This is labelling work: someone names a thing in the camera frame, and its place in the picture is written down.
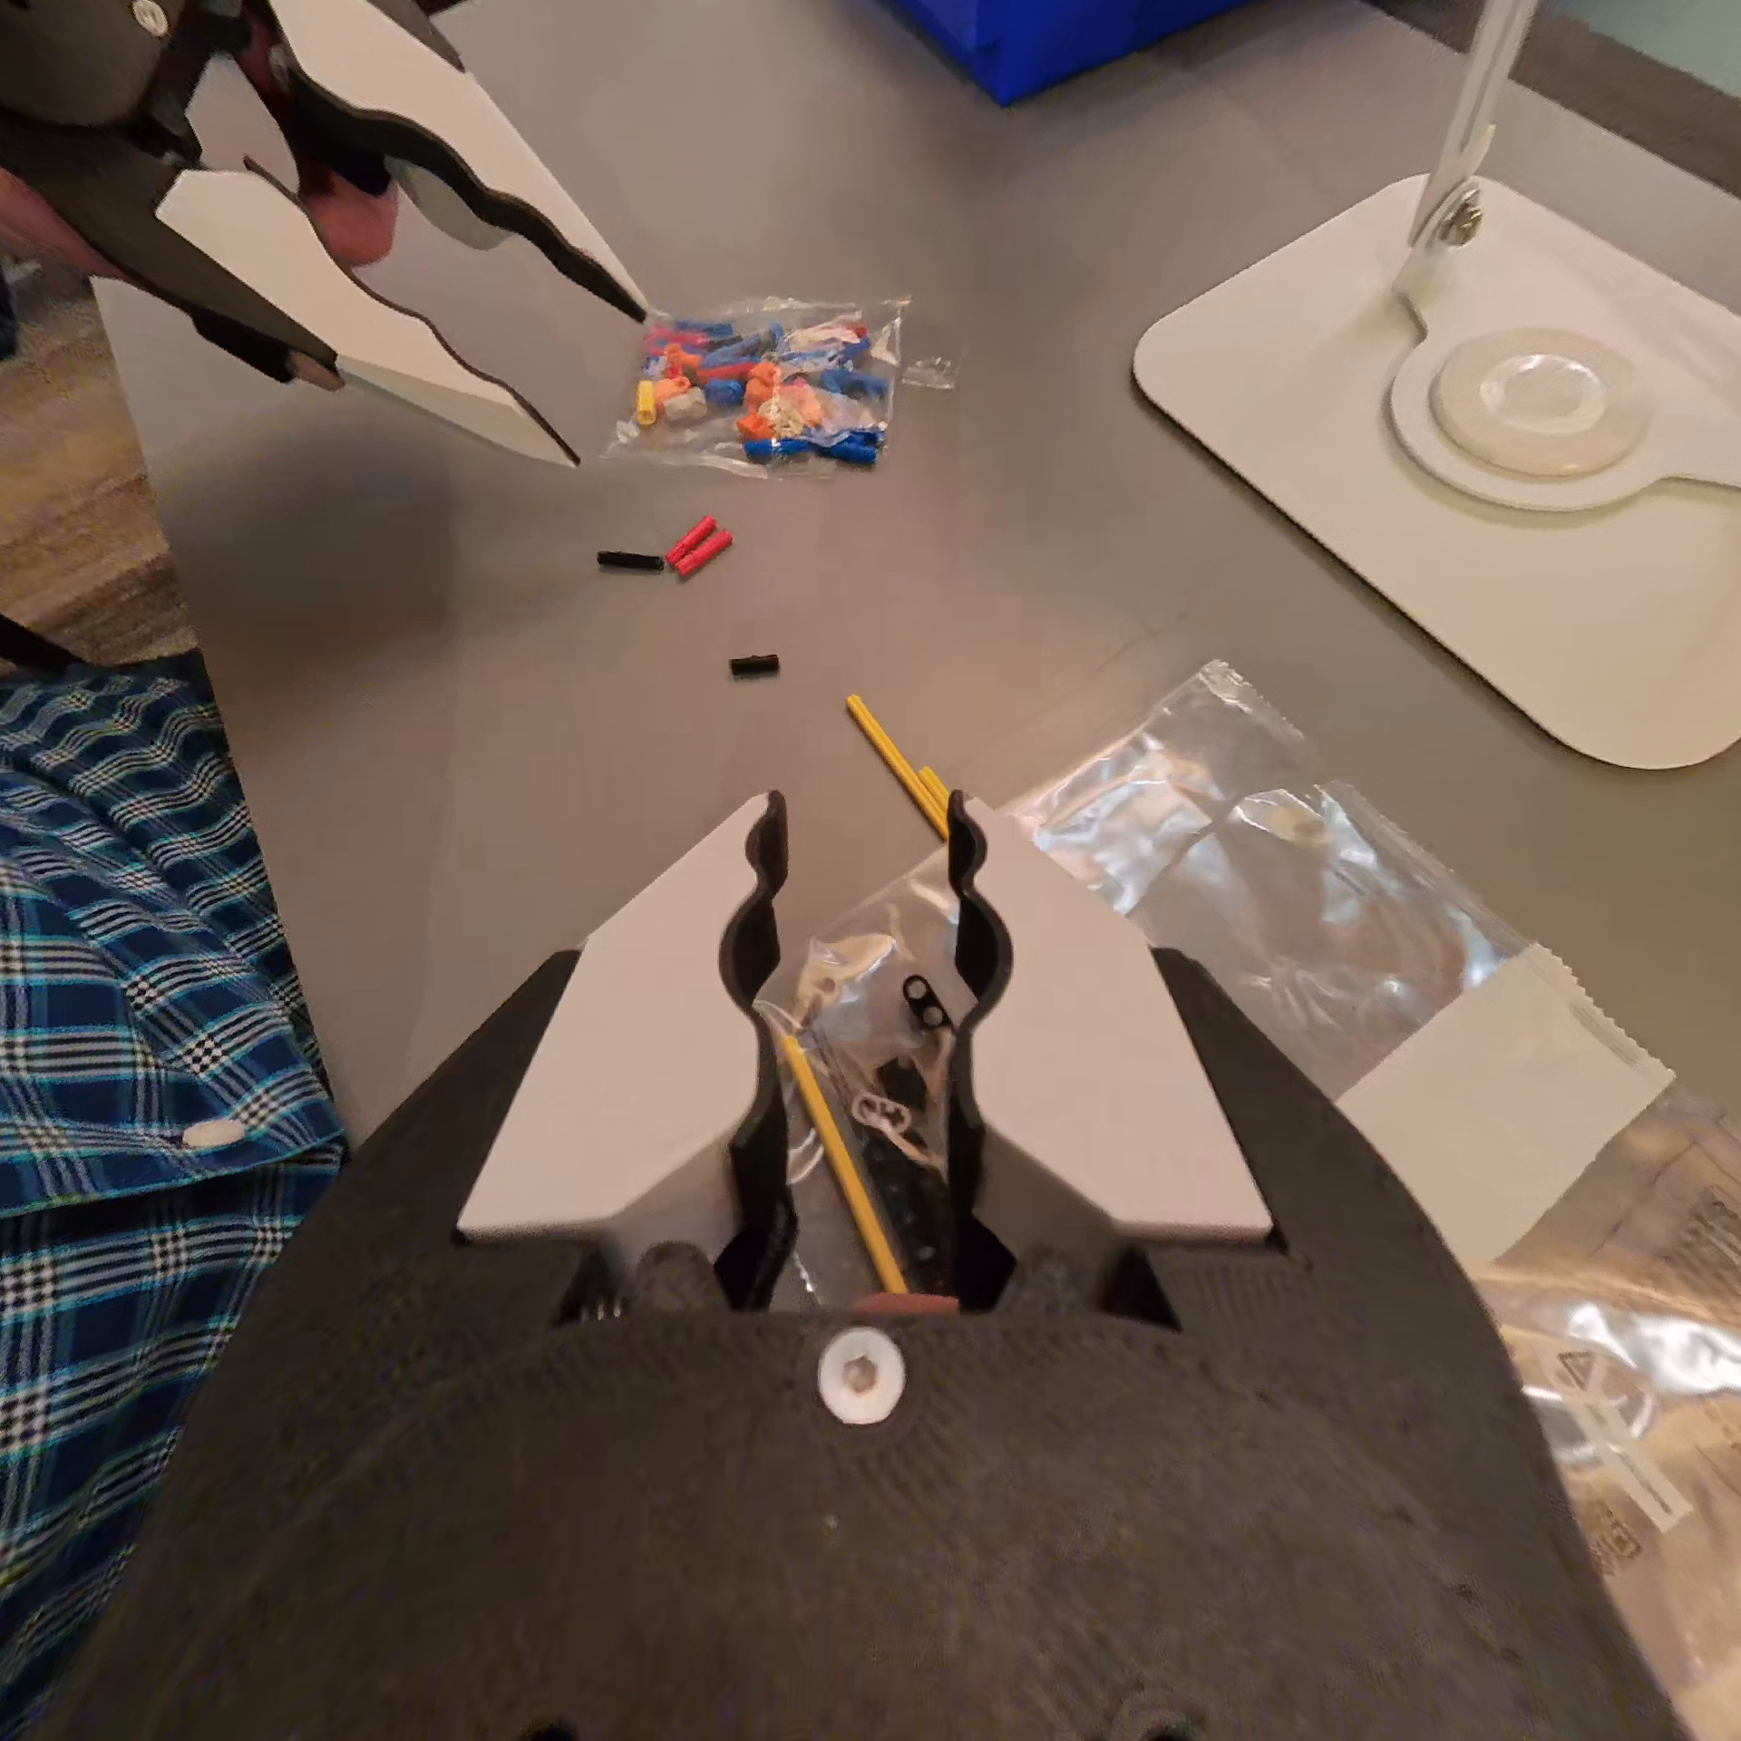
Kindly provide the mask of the bag of coloured lego pieces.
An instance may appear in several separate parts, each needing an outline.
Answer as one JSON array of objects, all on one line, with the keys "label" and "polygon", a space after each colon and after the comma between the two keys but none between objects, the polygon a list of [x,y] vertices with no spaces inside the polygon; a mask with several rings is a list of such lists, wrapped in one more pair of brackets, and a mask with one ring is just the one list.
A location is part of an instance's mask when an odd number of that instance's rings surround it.
[{"label": "bag of coloured lego pieces", "polygon": [[737,475],[881,463],[905,378],[907,295],[651,307],[599,457]]}]

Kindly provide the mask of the long yellow lego axle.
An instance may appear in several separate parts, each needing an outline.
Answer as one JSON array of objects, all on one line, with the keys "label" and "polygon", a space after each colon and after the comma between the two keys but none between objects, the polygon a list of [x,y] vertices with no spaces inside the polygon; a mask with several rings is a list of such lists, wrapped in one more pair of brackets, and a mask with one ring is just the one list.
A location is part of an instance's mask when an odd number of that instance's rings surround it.
[{"label": "long yellow lego axle", "polygon": [[877,721],[872,707],[864,699],[864,695],[850,692],[844,697],[844,707],[852,719],[852,723],[860,729],[860,735],[870,743],[885,770],[895,778],[895,782],[903,788],[909,800],[919,808],[925,816],[927,824],[939,837],[948,835],[948,810],[946,818],[939,816],[927,800],[927,790],[917,778],[917,766],[907,759],[907,755],[897,747],[895,739],[889,731]]}]

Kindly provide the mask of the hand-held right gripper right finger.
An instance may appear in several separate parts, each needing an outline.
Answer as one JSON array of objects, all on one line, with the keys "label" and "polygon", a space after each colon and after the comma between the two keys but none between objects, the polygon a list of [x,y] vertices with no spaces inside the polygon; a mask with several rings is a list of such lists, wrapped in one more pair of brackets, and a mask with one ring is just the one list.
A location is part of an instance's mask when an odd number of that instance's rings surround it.
[{"label": "hand-held right gripper right finger", "polygon": [[1161,952],[1006,814],[948,802],[956,973],[946,1070],[952,1291],[1055,1255],[1090,1299],[1163,1252],[1274,1252],[1274,1212]]}]

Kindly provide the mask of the large clear bag white label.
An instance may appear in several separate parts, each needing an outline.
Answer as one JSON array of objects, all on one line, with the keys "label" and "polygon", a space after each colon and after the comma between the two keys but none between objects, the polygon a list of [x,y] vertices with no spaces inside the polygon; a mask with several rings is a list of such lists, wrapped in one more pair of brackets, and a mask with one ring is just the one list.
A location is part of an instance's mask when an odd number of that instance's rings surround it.
[{"label": "large clear bag white label", "polygon": [[1155,946],[1209,970],[1471,1269],[1595,1273],[1650,1184],[1674,1072],[1579,975],[1341,780],[1228,664],[1006,804]]}]

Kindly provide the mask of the blue plaid shirt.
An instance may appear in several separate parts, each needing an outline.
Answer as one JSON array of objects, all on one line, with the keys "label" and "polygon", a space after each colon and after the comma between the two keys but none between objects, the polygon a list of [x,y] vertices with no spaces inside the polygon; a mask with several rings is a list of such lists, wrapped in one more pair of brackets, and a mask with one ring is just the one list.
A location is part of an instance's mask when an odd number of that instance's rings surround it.
[{"label": "blue plaid shirt", "polygon": [[2,699],[2,1733],[349,1143],[201,654]]}]

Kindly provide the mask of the person's left hand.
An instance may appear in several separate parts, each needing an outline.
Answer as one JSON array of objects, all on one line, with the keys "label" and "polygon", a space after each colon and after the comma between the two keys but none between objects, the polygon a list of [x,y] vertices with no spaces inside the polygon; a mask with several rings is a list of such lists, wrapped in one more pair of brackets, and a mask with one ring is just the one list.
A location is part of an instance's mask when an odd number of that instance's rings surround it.
[{"label": "person's left hand", "polygon": [[398,216],[392,179],[371,193],[333,169],[310,169],[298,191],[323,246],[345,266],[369,266],[388,256]]}]

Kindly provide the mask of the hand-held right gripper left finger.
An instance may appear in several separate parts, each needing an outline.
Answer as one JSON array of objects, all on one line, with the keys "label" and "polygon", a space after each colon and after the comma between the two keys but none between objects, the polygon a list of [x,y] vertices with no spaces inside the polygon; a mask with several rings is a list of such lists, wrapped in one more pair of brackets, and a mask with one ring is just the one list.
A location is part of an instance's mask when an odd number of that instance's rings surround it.
[{"label": "hand-held right gripper left finger", "polygon": [[753,794],[580,946],[455,1218],[469,1244],[574,1236],[627,1275],[664,1244],[735,1309],[795,1250],[781,1066],[759,993],[781,964],[779,790]]}]

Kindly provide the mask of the clear bag of black parts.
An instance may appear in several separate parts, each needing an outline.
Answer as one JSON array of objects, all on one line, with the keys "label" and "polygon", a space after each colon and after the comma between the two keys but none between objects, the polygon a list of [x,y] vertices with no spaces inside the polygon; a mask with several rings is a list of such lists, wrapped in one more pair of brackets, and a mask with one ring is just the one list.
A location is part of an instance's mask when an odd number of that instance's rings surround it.
[{"label": "clear bag of black parts", "polygon": [[808,940],[755,1009],[775,1037],[797,1232],[777,1299],[846,1305],[879,1283],[781,1052],[804,1048],[870,1186],[911,1295],[948,1295],[948,1076],[972,995],[954,968],[960,903],[937,849]]}]

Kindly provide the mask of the yellow lego axle in bag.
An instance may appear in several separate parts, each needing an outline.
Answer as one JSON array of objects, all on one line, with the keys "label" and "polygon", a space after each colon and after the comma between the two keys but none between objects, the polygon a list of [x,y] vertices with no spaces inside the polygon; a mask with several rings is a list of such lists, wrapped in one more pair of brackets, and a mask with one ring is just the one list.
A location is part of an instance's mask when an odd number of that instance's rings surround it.
[{"label": "yellow lego axle in bag", "polygon": [[846,1139],[840,1133],[838,1119],[830,1110],[828,1098],[822,1090],[820,1078],[814,1072],[814,1066],[810,1064],[804,1048],[795,1035],[785,1033],[779,1043],[787,1066],[795,1078],[797,1092],[810,1115],[816,1137],[822,1143],[842,1204],[846,1206],[854,1230],[860,1234],[860,1244],[872,1265],[872,1271],[877,1277],[881,1293],[889,1297],[907,1297],[909,1285],[903,1273],[901,1259],[897,1257],[895,1248],[883,1230],[879,1210],[870,1194],[870,1186],[866,1184],[860,1173],[860,1165],[856,1163],[852,1151],[846,1145]]}]

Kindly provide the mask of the blue box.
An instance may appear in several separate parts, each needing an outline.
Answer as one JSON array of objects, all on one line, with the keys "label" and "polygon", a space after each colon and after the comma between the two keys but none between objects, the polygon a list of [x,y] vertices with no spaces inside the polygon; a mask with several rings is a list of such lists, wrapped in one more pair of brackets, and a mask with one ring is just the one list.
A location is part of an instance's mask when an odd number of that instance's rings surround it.
[{"label": "blue box", "polygon": [[1244,1],[885,1],[1000,106],[1244,7]]}]

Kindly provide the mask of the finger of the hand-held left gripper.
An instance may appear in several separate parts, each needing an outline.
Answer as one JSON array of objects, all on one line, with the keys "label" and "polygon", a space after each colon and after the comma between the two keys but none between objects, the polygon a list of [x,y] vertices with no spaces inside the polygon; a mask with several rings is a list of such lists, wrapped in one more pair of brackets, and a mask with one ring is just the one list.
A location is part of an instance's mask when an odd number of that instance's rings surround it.
[{"label": "finger of the hand-held left gripper", "polygon": [[633,321],[645,293],[418,3],[272,1],[300,130],[337,157],[412,167],[475,226],[519,236]]},{"label": "finger of the hand-held left gripper", "polygon": [[503,451],[578,467],[576,451],[521,394],[465,364],[424,317],[355,279],[262,171],[185,169],[158,218],[333,352],[331,370],[345,384]]}]

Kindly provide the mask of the grey flat board corner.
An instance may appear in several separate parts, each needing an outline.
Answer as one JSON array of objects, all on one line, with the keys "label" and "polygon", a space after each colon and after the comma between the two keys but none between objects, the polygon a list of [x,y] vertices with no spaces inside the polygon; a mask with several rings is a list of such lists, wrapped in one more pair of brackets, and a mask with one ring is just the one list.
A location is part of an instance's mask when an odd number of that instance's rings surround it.
[{"label": "grey flat board corner", "polygon": [[1485,3],[1430,173],[1155,321],[1144,398],[1534,725],[1739,735],[1737,315],[1483,175],[1538,3]]}]

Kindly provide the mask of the clear bag with grey print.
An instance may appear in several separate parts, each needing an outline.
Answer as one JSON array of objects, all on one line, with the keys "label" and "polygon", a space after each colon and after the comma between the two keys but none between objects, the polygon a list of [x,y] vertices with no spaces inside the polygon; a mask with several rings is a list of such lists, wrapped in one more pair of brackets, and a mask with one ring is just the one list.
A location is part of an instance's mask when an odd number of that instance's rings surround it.
[{"label": "clear bag with grey print", "polygon": [[1635,1642],[1694,1737],[1735,1739],[1737,1121],[1666,1090],[1477,1285]]}]

